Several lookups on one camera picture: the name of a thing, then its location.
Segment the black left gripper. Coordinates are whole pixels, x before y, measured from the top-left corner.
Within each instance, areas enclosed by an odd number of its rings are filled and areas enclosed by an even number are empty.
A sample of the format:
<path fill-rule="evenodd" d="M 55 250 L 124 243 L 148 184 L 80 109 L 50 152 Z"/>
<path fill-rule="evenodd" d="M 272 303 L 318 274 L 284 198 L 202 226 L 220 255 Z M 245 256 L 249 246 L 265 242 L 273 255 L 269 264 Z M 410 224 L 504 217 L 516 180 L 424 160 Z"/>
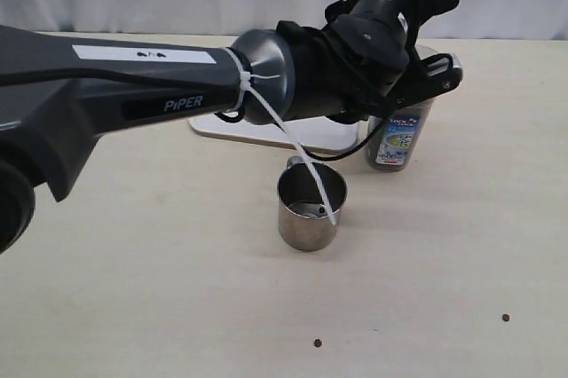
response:
<path fill-rule="evenodd" d="M 327 7 L 325 31 L 354 55 L 382 67 L 407 67 L 408 49 L 429 19 L 460 0 L 340 0 Z"/>

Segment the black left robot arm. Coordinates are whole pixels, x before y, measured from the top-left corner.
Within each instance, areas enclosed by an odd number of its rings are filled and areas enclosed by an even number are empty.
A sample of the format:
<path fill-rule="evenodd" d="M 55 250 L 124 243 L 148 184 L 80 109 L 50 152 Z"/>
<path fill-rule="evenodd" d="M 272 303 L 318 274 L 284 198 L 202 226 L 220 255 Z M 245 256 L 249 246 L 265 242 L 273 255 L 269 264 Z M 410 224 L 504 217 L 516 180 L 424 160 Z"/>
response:
<path fill-rule="evenodd" d="M 282 20 L 227 47 L 1 29 L 1 247 L 27 230 L 35 189 L 70 194 L 106 134 L 213 114 L 275 124 L 353 124 L 454 90 L 450 54 L 422 59 L 428 20 L 460 0 L 339 0 L 322 28 Z"/>

